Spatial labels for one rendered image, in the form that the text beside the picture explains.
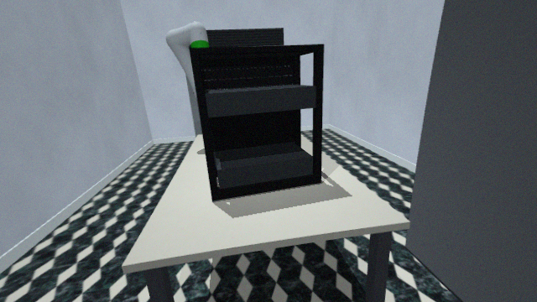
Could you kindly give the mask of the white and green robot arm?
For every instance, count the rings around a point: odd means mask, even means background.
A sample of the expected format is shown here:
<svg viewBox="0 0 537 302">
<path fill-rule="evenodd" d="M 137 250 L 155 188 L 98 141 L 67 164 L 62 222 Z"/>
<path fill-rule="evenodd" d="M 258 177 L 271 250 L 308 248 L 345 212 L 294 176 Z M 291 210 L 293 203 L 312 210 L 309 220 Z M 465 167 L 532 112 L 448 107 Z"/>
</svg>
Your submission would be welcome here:
<svg viewBox="0 0 537 302">
<path fill-rule="evenodd" d="M 172 29 L 166 34 L 166 42 L 180 62 L 196 95 L 189 46 L 209 48 L 206 28 L 201 23 L 193 22 L 184 27 Z"/>
</svg>

